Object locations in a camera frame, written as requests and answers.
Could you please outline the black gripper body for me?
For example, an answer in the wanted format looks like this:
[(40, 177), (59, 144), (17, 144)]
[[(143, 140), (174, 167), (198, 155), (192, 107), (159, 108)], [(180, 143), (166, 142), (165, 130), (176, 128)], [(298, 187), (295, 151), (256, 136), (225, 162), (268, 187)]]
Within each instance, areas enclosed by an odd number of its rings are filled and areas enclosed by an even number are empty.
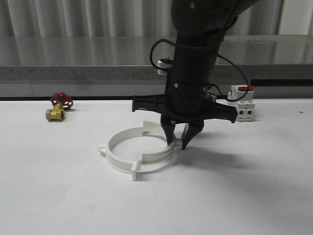
[(206, 99), (208, 88), (208, 83), (192, 86), (170, 80), (164, 94), (134, 96), (132, 111), (156, 112), (179, 123), (207, 119), (224, 119), (234, 123), (238, 115), (237, 109)]

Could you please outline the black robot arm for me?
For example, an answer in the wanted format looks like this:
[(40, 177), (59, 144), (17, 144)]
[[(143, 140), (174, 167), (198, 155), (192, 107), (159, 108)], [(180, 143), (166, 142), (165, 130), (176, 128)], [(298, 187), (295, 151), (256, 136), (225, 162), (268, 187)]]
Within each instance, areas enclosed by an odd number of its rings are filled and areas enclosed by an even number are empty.
[(163, 94), (135, 96), (132, 110), (161, 115), (168, 143), (177, 124), (185, 124), (182, 147), (203, 130), (206, 119), (235, 122), (237, 109), (206, 99), (210, 75), (224, 36), (238, 16), (253, 6), (252, 0), (175, 0), (172, 20), (177, 30), (172, 66)]

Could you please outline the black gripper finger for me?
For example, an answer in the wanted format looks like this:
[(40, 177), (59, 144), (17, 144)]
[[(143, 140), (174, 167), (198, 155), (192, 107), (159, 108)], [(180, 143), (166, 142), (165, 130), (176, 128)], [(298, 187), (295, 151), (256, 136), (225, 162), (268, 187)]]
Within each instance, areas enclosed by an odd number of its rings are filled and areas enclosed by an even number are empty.
[(170, 144), (173, 141), (175, 124), (171, 122), (171, 118), (161, 115), (160, 124), (165, 133), (167, 143)]
[(182, 146), (181, 149), (184, 150), (191, 139), (200, 133), (204, 128), (204, 121), (193, 121), (185, 124), (183, 134), (181, 136)]

